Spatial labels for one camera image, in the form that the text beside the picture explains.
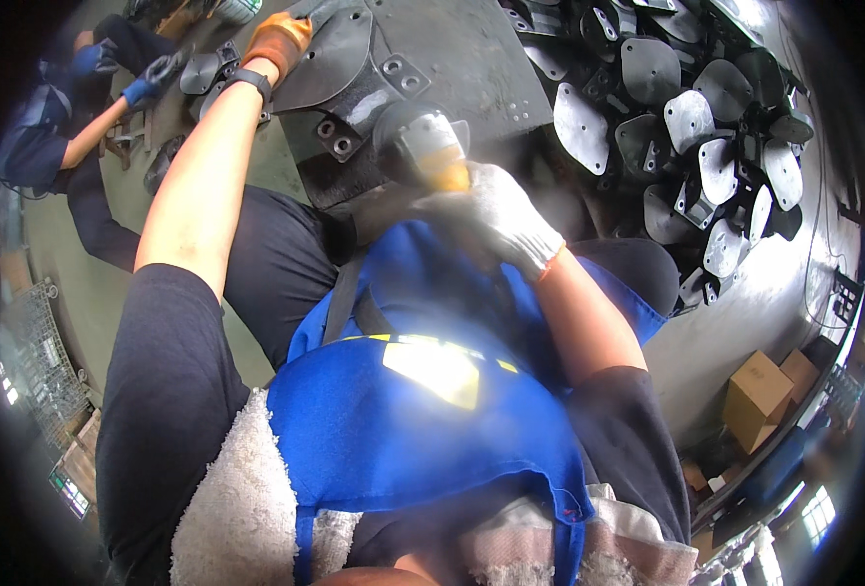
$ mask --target hand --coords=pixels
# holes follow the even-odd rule
[[[121,92],[130,108],[143,106],[145,100],[158,98],[169,81],[185,68],[191,58],[191,50],[183,49],[171,55],[162,55],[145,68],[145,71]]]
[[[253,31],[240,66],[258,57],[268,59],[278,68],[278,80],[270,79],[275,87],[299,63],[302,53],[309,48],[312,35],[309,17],[294,19],[289,12],[273,14]]]
[[[74,53],[71,73],[75,77],[116,73],[120,68],[116,63],[116,50],[116,44],[109,39],[104,39],[96,45],[81,47],[77,53]]]
[[[501,261],[536,282],[566,241],[539,215],[510,173],[497,165],[467,165],[471,190],[433,193],[413,202],[412,209],[432,221],[467,228]]]

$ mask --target cable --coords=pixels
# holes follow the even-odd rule
[[[778,34],[780,35],[781,45],[784,49],[784,57],[788,61],[788,66],[792,70],[796,70],[797,75],[801,79],[804,79],[803,71],[802,71],[801,67],[797,64],[797,59],[796,59],[796,53],[797,52],[792,47],[790,47],[790,43],[791,43],[790,35],[788,35],[788,36],[784,35],[784,28],[788,28],[788,33],[790,33],[790,28],[786,27],[783,23],[783,19],[781,18],[781,13],[780,13],[780,6],[775,6],[775,9],[776,9],[777,14],[778,14]],[[810,110],[813,111],[814,117],[816,118],[817,117],[817,109],[814,106],[813,100],[811,100],[810,98],[807,98],[806,101],[810,106]],[[817,213],[813,219],[813,230],[810,233],[810,244],[809,244],[809,247],[807,247],[807,252],[806,252],[806,266],[803,269],[803,292],[802,292],[803,309],[806,311],[806,317],[808,317],[811,322],[815,323],[820,328],[826,328],[826,329],[830,329],[830,330],[843,330],[843,329],[848,328],[848,323],[843,324],[843,325],[827,325],[827,324],[821,322],[820,320],[818,320],[816,318],[816,316],[813,314],[813,312],[810,311],[810,303],[806,298],[806,285],[810,280],[810,261],[813,258],[813,244],[817,239],[817,228],[819,228],[819,224],[820,224],[820,208],[824,205],[826,206],[826,249],[827,249],[827,253],[830,255],[831,259],[837,259],[837,269],[839,268],[838,259],[841,258],[843,260],[843,262],[846,264],[846,268],[847,268],[847,272],[848,272],[848,259],[847,259],[846,255],[843,253],[834,254],[832,243],[831,243],[830,214],[829,214],[829,210],[830,210],[829,192],[824,192],[824,190],[823,190],[823,182],[827,179],[827,173],[826,173],[827,164],[826,164],[826,133],[822,127],[820,128],[819,141],[820,141],[820,147],[819,147],[820,148],[820,156],[819,156],[820,173],[819,173],[819,181],[817,184],[817,188],[818,188],[818,191],[817,191]],[[825,305],[821,306],[821,310],[825,311],[829,307],[830,299],[833,298],[833,294],[834,293],[831,292],[827,296],[826,303],[825,303]]]

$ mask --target person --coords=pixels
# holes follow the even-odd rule
[[[139,235],[110,214],[96,147],[121,116],[156,99],[185,59],[171,40],[116,14],[73,41],[61,31],[0,145],[0,181],[36,197],[66,193],[84,249],[132,272]],[[121,66],[137,78],[104,111]]]
[[[671,257],[570,249],[506,171],[469,162],[469,192],[416,200],[343,286],[324,217],[244,185],[264,101],[315,31],[287,12],[257,28],[146,219],[98,436],[117,575],[685,583],[684,480],[641,351],[679,290]],[[446,244],[469,233],[499,270]],[[225,291],[277,371],[262,389],[234,366]]]

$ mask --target gray glove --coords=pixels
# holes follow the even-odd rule
[[[537,281],[566,244],[506,170],[468,161],[471,190],[440,192],[411,207],[431,221],[465,228],[528,282]]]

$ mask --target dark t-shirt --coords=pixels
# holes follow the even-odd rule
[[[210,288],[187,270],[153,264],[133,276],[97,450],[100,532],[127,581],[169,581],[178,521],[250,394],[222,315]],[[599,372],[575,389],[567,410],[585,450],[586,483],[611,484],[619,501],[654,514],[665,539],[688,544],[683,475],[650,375],[626,367]],[[520,496],[522,482],[367,514],[349,565],[391,565],[429,540],[467,531]]]

